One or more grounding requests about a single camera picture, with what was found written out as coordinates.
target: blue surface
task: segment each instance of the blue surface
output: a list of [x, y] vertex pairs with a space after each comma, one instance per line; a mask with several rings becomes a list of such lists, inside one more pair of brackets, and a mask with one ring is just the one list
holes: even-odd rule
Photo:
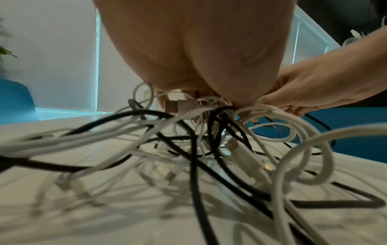
[[27, 87], [0, 78], [0, 125], [38, 120], [35, 104]]
[[[319, 111], [313, 111], [309, 113], [311, 116], [319, 119], [327, 124], [332, 129], [344, 128], [355, 125], [364, 125], [370, 123], [385, 123], [387, 122], [387, 108], [331, 108]], [[304, 117], [318, 128], [321, 132], [326, 130], [319, 124]], [[260, 123], [267, 122], [265, 119], [261, 119]], [[254, 132], [277, 138], [277, 129], [275, 128], [259, 128]], [[287, 136], [288, 130], [281, 131], [281, 137]], [[366, 136], [345, 138], [337, 141], [335, 152], [344, 153], [356, 157], [362, 157], [375, 161], [381, 161], [387, 163], [387, 137], [386, 136]]]

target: dark ceiling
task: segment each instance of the dark ceiling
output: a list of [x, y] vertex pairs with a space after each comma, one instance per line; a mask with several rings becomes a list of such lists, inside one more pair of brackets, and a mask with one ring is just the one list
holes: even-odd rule
[[297, 4], [339, 44], [351, 29], [381, 23], [387, 15], [387, 0], [298, 0]]

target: white table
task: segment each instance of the white table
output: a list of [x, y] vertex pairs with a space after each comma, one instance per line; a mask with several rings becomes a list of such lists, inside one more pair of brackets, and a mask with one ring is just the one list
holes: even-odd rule
[[[77, 127], [98, 116], [31, 122], [0, 127], [0, 142], [32, 132]], [[107, 140], [76, 150], [34, 159], [69, 165], [93, 165], [119, 151], [129, 142]], [[272, 144], [282, 154], [288, 148]], [[143, 146], [152, 150], [153, 145]], [[356, 171], [387, 188], [387, 165], [336, 154], [337, 166]], [[314, 157], [313, 164], [320, 157]], [[63, 193], [52, 183], [58, 173], [12, 168], [0, 176], [0, 245], [198, 245], [204, 244], [188, 185], [188, 174], [179, 175], [170, 186], [157, 180], [165, 165], [133, 166], [135, 157], [111, 170], [82, 178], [85, 189], [95, 196], [82, 202], [73, 192]], [[217, 166], [213, 167], [225, 178]], [[101, 194], [118, 179], [127, 175]], [[337, 181], [373, 193], [360, 181], [335, 174]], [[233, 195], [206, 174], [200, 175], [200, 190], [220, 244], [278, 244], [273, 222]], [[293, 185], [293, 199], [336, 200], [354, 198], [330, 185]], [[387, 209], [303, 210], [303, 215], [321, 230], [332, 244], [386, 244]]]

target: dark background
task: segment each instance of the dark background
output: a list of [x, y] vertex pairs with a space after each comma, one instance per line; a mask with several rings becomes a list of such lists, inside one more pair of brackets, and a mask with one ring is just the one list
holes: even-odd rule
[[[297, 5], [340, 45], [352, 37], [351, 29], [367, 35], [387, 15], [387, 0], [298, 0]], [[387, 107], [387, 90], [344, 107]]]

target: skin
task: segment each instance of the skin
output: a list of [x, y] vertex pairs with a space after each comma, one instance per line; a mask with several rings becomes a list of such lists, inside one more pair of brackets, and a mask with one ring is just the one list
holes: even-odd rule
[[327, 54], [280, 70], [258, 103], [303, 116], [350, 104], [387, 89], [387, 27]]
[[94, 0], [124, 61], [156, 92], [236, 107], [272, 88], [295, 0]]

